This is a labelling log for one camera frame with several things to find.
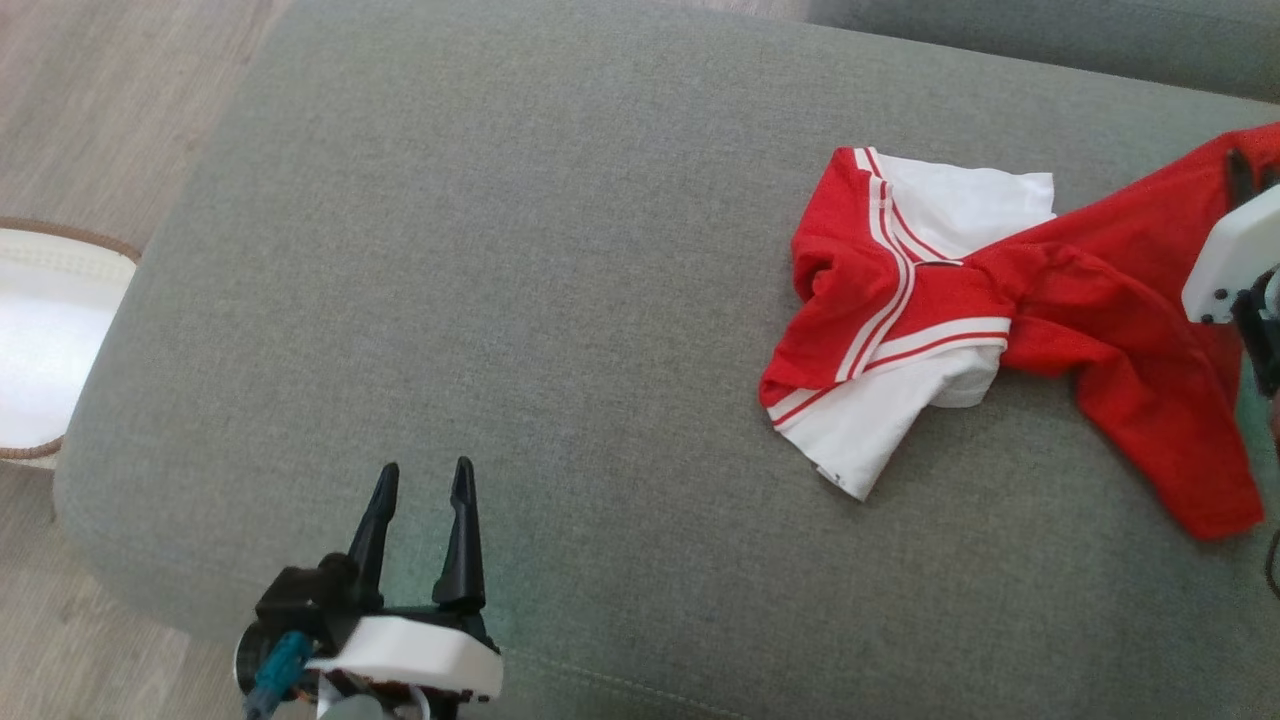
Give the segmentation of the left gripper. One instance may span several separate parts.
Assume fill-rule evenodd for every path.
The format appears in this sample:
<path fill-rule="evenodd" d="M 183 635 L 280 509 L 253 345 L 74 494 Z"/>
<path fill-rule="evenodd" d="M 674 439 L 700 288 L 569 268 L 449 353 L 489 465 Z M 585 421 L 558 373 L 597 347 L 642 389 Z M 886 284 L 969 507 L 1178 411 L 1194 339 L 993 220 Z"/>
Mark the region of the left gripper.
<path fill-rule="evenodd" d="M 397 462 L 381 469 L 348 550 L 357 569 L 353 597 L 360 609 L 384 605 L 381 570 L 399 477 Z M 306 662 L 307 671 L 438 691 L 457 700 L 499 697 L 506 669 L 480 614 L 486 583 L 474 464 L 466 456 L 456 464 L 449 502 L 453 524 L 431 592 L 439 610 L 343 614 L 333 625 L 332 643 Z"/>

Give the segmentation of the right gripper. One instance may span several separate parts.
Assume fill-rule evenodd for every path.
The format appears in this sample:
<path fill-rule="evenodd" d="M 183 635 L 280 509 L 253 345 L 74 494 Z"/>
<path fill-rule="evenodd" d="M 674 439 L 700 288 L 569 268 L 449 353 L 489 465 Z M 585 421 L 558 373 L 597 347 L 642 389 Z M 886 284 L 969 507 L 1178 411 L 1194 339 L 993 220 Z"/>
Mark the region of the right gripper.
<path fill-rule="evenodd" d="M 1229 214 L 1208 233 L 1181 302 L 1192 322 L 1235 328 L 1258 391 L 1274 397 L 1280 392 L 1280 184 L 1258 193 L 1251 160 L 1230 149 L 1226 188 Z"/>

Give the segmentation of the red white striped jersey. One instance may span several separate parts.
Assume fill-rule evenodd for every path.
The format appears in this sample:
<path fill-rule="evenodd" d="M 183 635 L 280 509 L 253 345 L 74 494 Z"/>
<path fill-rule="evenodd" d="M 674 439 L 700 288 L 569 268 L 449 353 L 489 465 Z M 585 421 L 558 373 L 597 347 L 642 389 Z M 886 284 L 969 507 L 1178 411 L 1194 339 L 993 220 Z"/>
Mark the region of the red white striped jersey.
<path fill-rule="evenodd" d="M 801 306 L 763 372 L 774 429 L 865 500 L 924 407 L 1007 368 L 1069 375 L 1080 411 L 1190 536 L 1265 506 L 1236 425 L 1242 345 L 1181 291 L 1235 197 L 1280 170 L 1280 122 L 1228 132 L 1057 215 L 1053 177 L 835 150 L 791 242 Z"/>

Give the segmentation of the small grey sofa cushion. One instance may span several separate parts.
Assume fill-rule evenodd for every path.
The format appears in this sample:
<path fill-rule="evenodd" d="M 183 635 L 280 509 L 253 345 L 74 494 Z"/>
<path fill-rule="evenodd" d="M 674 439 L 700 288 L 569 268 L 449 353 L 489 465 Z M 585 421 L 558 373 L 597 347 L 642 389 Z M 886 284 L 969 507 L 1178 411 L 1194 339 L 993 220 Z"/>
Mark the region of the small grey sofa cushion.
<path fill-rule="evenodd" d="M 809 0 L 806 19 L 1280 104 L 1280 0 Z"/>

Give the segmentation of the large grey sofa seat cushion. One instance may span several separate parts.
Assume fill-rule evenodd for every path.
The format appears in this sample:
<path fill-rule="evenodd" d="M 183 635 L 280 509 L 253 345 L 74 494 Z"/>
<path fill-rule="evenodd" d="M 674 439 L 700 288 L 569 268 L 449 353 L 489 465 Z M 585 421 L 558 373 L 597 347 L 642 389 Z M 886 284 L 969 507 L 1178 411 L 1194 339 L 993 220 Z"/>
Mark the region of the large grey sofa seat cushion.
<path fill-rule="evenodd" d="M 142 261 L 54 493 L 99 582 L 237 639 L 402 470 L 429 597 L 476 465 L 483 720 L 1280 717 L 1267 538 L 1201 543 L 1009 375 L 869 503 L 769 427 L 788 238 L 833 149 L 1101 199 L 1280 108 L 630 0 L 314 0 Z"/>

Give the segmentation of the white laundry basket brown rim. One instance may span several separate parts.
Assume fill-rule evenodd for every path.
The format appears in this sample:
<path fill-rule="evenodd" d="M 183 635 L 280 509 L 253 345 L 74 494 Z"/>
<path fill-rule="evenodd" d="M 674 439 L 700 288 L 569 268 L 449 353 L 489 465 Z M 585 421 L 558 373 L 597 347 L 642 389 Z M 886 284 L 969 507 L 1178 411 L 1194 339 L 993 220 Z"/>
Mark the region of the white laundry basket brown rim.
<path fill-rule="evenodd" d="M 0 217 L 0 462 L 55 468 L 140 259 L 104 234 Z"/>

